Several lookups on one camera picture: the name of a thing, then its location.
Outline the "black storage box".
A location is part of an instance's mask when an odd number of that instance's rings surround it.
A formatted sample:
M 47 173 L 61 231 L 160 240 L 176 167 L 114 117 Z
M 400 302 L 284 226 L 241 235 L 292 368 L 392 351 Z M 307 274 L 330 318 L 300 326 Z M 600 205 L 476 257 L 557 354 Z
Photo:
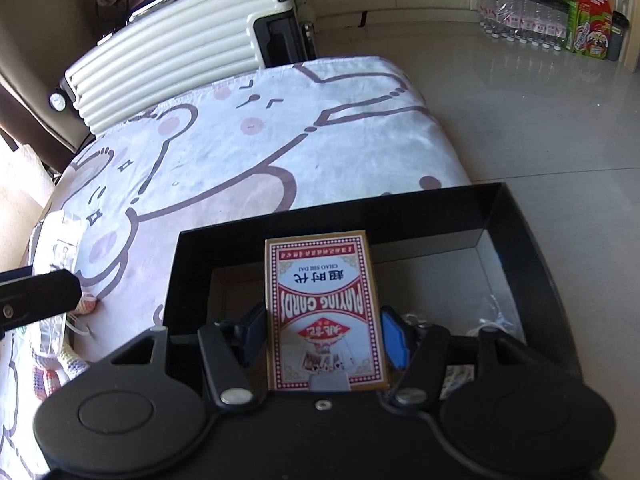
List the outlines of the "black storage box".
M 582 377 L 570 322 L 520 206 L 503 183 L 315 206 L 180 234 L 164 324 L 193 334 L 264 298 L 270 238 L 363 230 L 381 304 L 462 334 L 496 306 L 530 348 Z

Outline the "red green snack carton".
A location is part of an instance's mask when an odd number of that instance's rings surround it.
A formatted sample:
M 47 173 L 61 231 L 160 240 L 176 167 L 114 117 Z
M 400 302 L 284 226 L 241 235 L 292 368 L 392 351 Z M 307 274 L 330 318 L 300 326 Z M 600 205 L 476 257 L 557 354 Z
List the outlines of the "red green snack carton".
M 570 52 L 603 60 L 610 44 L 610 0 L 568 0 L 567 47 Z

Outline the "cartoon bear bed sheet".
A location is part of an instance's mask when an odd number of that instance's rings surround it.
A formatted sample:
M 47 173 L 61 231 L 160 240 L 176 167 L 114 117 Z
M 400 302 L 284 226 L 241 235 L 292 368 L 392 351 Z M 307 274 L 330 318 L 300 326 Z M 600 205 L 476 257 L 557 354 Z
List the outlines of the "cartoon bear bed sheet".
M 84 148 L 50 199 L 86 224 L 75 273 L 98 302 L 72 365 L 162 320 L 184 231 L 468 181 L 419 90 L 377 56 L 260 70 L 152 106 Z

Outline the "pack of water bottles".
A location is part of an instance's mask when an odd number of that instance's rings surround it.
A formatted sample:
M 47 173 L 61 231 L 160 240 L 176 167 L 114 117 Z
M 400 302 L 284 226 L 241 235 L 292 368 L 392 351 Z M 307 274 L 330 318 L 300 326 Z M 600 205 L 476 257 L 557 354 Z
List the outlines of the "pack of water bottles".
M 564 0 L 476 0 L 480 27 L 494 39 L 561 51 L 566 47 Z

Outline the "red playing cards box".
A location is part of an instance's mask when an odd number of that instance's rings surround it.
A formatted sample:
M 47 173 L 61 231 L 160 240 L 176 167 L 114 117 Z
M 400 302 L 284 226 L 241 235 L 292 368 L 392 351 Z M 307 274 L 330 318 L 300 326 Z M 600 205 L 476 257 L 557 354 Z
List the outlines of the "red playing cards box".
M 271 390 L 390 385 L 365 232 L 267 240 L 265 286 Z

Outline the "dark grey trash bin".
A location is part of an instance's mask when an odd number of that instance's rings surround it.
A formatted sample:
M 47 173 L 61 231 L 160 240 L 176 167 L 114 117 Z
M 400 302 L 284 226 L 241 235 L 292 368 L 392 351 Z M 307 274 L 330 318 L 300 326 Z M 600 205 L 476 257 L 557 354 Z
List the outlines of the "dark grey trash bin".
M 610 40 L 608 40 L 608 50 L 606 51 L 606 58 L 609 61 L 617 62 L 620 59 L 620 52 L 626 32 L 629 28 L 629 20 L 623 13 L 614 11 L 612 15 L 612 26 Z

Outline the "bag of beige cords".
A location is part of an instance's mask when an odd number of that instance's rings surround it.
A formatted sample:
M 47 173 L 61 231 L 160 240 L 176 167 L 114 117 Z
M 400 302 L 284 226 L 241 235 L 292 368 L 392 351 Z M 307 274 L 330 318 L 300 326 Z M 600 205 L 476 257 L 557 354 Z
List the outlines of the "bag of beige cords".
M 524 328 L 514 301 L 506 304 L 490 292 L 462 298 L 429 302 L 425 308 L 412 309 L 401 318 L 410 325 L 439 325 L 454 336 L 477 337 L 481 330 L 502 330 L 519 342 L 525 342 Z

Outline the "crocheted pastel bunny toy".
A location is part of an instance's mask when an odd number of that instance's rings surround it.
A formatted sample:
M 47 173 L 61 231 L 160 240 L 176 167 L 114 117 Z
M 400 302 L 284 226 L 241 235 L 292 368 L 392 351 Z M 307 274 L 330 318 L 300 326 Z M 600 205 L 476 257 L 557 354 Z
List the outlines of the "crocheted pastel bunny toy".
M 34 361 L 34 393 L 39 400 L 88 370 L 89 364 L 74 350 L 72 338 L 91 335 L 80 318 L 90 314 L 97 303 L 95 296 L 84 292 L 73 311 L 34 323 L 26 330 Z

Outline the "white ribbed suitcase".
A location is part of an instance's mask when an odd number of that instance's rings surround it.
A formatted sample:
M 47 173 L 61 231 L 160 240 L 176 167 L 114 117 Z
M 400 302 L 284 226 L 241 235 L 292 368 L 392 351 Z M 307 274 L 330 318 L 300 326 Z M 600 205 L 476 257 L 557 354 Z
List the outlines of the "white ribbed suitcase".
M 50 93 L 100 134 L 183 92 L 310 60 L 296 0 L 142 0 Z

